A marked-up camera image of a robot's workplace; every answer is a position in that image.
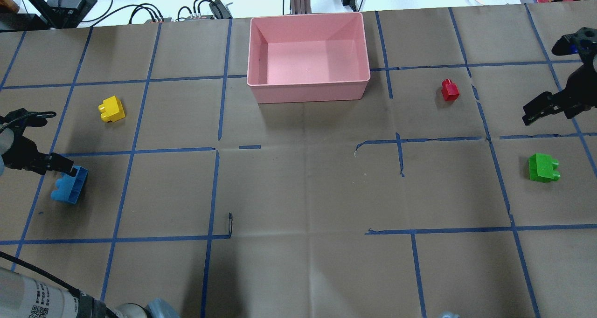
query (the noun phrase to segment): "pink box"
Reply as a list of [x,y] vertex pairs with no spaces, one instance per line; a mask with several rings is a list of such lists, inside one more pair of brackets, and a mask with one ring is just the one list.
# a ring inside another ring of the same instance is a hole
[[260,104],[358,100],[370,78],[361,13],[251,19],[247,84]]

